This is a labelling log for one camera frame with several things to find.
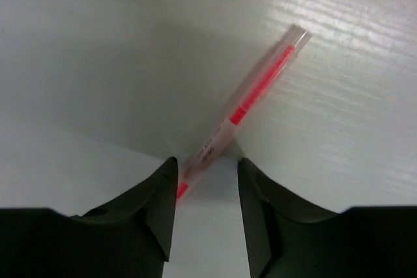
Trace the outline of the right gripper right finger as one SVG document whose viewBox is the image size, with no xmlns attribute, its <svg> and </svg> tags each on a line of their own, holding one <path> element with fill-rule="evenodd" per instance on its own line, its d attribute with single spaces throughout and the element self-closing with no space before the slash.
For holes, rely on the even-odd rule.
<svg viewBox="0 0 417 278">
<path fill-rule="evenodd" d="M 358 206 L 335 213 L 238 163 L 252 277 L 415 277 L 416 208 Z"/>
</svg>

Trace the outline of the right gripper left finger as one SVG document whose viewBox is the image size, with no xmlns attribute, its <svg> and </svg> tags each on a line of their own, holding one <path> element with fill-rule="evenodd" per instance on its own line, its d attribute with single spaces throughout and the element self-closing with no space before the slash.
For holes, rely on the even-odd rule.
<svg viewBox="0 0 417 278">
<path fill-rule="evenodd" d="M 85 215 L 1 210 L 2 277 L 161 277 L 169 260 L 178 163 Z"/>
</svg>

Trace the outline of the red pen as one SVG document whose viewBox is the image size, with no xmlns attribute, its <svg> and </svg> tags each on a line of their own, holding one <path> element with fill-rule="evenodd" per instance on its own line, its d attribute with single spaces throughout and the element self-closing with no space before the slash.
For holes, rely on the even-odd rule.
<svg viewBox="0 0 417 278">
<path fill-rule="evenodd" d="M 311 38 L 311 33 L 301 26 L 291 25 L 281 40 L 270 50 L 254 69 L 254 73 L 235 93 L 231 109 L 202 147 L 192 154 L 179 170 L 177 201 L 184 198 L 216 161 L 220 154 L 237 136 L 244 121 L 277 82 L 281 74 L 290 67 Z"/>
</svg>

